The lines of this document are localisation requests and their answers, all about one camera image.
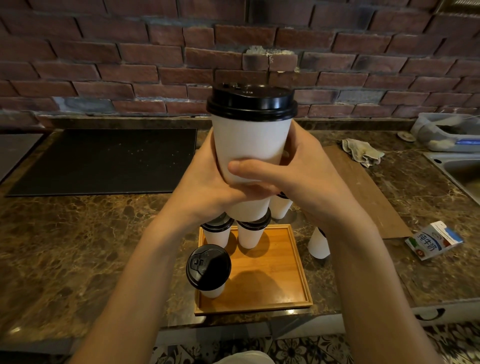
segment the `dish rag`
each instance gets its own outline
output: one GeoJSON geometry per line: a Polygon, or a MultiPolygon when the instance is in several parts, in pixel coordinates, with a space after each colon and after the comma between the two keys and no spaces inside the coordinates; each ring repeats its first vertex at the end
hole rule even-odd
{"type": "Polygon", "coordinates": [[[384,152],[376,150],[367,142],[350,138],[342,140],[342,148],[351,155],[354,161],[367,168],[374,164],[380,164],[381,158],[385,155],[384,152]]]}

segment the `sink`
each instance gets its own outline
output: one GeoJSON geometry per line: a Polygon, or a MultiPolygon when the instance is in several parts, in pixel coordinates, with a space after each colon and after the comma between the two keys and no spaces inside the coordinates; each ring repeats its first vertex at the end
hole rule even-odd
{"type": "Polygon", "coordinates": [[[480,153],[423,153],[445,176],[480,205],[480,153]]]}

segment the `marble countertop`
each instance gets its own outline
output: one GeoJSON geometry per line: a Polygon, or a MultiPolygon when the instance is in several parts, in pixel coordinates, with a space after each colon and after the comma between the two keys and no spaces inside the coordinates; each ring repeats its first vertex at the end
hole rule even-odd
{"type": "MultiPolygon", "coordinates": [[[[407,225],[417,231],[442,220],[465,244],[421,262],[403,239],[385,240],[413,306],[480,299],[480,206],[395,132],[313,131],[324,146],[346,137],[385,152],[368,173],[407,225]]],[[[197,144],[205,138],[198,133],[197,144]]],[[[0,185],[0,343],[85,336],[101,313],[142,231],[168,194],[5,198],[51,144],[50,136],[0,185]]],[[[286,315],[340,312],[330,259],[313,258],[313,226],[295,206],[279,223],[292,225],[314,305],[308,309],[195,317],[185,262],[197,246],[188,233],[175,263],[162,328],[260,322],[286,315]]]]}

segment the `plastic container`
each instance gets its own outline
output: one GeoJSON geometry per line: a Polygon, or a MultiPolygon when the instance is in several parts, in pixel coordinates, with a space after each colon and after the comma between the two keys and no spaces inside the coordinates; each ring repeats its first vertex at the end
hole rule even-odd
{"type": "Polygon", "coordinates": [[[272,214],[267,208],[267,213],[257,221],[243,222],[237,221],[239,229],[239,244],[245,249],[252,249],[257,246],[265,228],[270,223],[272,214]]]}
{"type": "Polygon", "coordinates": [[[233,225],[234,219],[227,215],[226,212],[219,217],[202,224],[207,243],[216,244],[225,248],[228,244],[228,237],[230,229],[233,225]]]}
{"type": "Polygon", "coordinates": [[[480,152],[478,117],[421,112],[410,132],[432,151],[480,152]]]}
{"type": "Polygon", "coordinates": [[[218,297],[225,288],[232,262],[221,246],[206,244],[198,247],[187,260],[188,282],[205,297],[218,297]]]}
{"type": "MultiPolygon", "coordinates": [[[[253,158],[278,164],[292,118],[297,114],[294,91],[265,85],[219,84],[208,98],[220,170],[229,184],[252,182],[231,174],[231,160],[253,158]]],[[[270,198],[234,205],[227,214],[237,221],[256,221],[270,198]]]]}
{"type": "Polygon", "coordinates": [[[269,205],[270,211],[272,212],[272,218],[277,220],[284,218],[290,206],[292,206],[292,201],[289,200],[283,192],[273,196],[270,199],[269,205]]]}
{"type": "Polygon", "coordinates": [[[313,231],[312,237],[308,242],[308,251],[317,259],[325,259],[330,255],[327,238],[320,228],[313,231]]]}

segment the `bamboo tray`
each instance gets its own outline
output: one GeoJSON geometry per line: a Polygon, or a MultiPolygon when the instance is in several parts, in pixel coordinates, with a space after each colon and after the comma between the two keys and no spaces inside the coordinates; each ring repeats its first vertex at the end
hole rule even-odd
{"type": "MultiPolygon", "coordinates": [[[[217,298],[195,293],[195,315],[245,311],[270,311],[309,307],[313,304],[301,265],[292,227],[268,225],[258,245],[244,249],[232,226],[225,250],[232,271],[225,290],[217,298]]],[[[207,244],[202,228],[198,246],[207,244]]]]}

